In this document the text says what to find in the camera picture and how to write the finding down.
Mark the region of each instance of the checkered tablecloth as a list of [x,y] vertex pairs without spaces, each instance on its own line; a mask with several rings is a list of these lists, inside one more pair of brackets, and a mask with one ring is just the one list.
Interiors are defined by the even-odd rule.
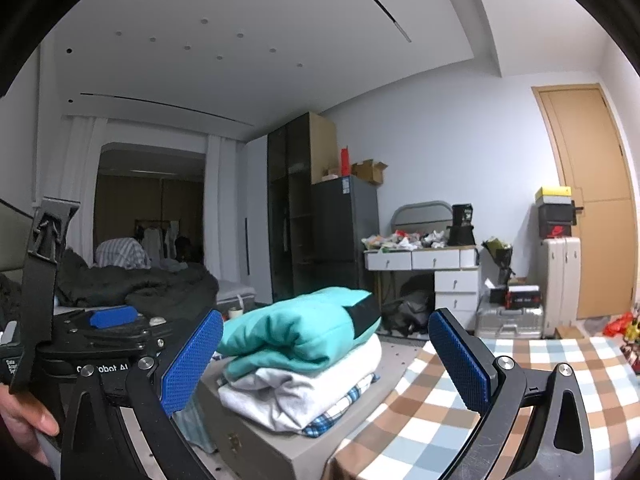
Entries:
[[[600,337],[485,344],[522,367],[552,370],[567,362],[574,368],[591,428],[595,479],[615,478],[640,442],[638,382],[616,343]],[[492,480],[507,473],[529,415],[530,408],[520,410]],[[429,342],[385,401],[340,444],[324,480],[436,480],[478,420]]]

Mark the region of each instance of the desk drawer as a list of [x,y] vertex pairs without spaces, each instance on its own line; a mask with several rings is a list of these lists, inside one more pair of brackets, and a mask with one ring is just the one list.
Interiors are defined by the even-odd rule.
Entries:
[[478,294],[476,292],[438,292],[436,293],[436,308],[448,308],[452,312],[475,312],[478,309]]
[[460,250],[414,251],[411,254],[414,269],[459,269]]
[[365,253],[369,270],[411,270],[411,253]]
[[478,270],[441,270],[436,272],[436,292],[478,292]]

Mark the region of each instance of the metal screw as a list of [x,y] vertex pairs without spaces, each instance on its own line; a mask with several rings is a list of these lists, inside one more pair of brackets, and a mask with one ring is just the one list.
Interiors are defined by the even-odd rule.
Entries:
[[515,365],[516,363],[513,362],[513,359],[511,359],[510,357],[507,357],[506,355],[503,355],[502,357],[498,357],[498,366],[500,368],[504,368],[505,370],[511,370]]
[[149,370],[154,365],[154,359],[152,357],[143,357],[138,361],[138,368],[141,370]]
[[94,366],[93,365],[84,365],[82,370],[80,370],[80,375],[82,377],[89,377],[94,374]]
[[562,363],[561,365],[559,365],[558,371],[565,377],[568,377],[572,373],[574,373],[574,370],[567,363]]

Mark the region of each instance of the refrigerator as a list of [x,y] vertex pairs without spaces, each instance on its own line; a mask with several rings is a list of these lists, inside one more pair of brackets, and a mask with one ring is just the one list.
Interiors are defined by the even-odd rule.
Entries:
[[373,290],[361,240],[380,232],[376,186],[351,175],[319,182],[311,189],[316,288]]
[[538,280],[545,308],[545,336],[553,336],[558,325],[575,324],[580,299],[580,260],[580,238],[540,242]]

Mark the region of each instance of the white folded shirt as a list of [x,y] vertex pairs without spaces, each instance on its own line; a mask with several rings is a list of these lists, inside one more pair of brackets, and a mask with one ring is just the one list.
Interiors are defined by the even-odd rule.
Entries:
[[271,431],[300,432],[332,407],[382,358],[377,335],[327,370],[302,375],[279,368],[258,368],[219,389],[222,405]]

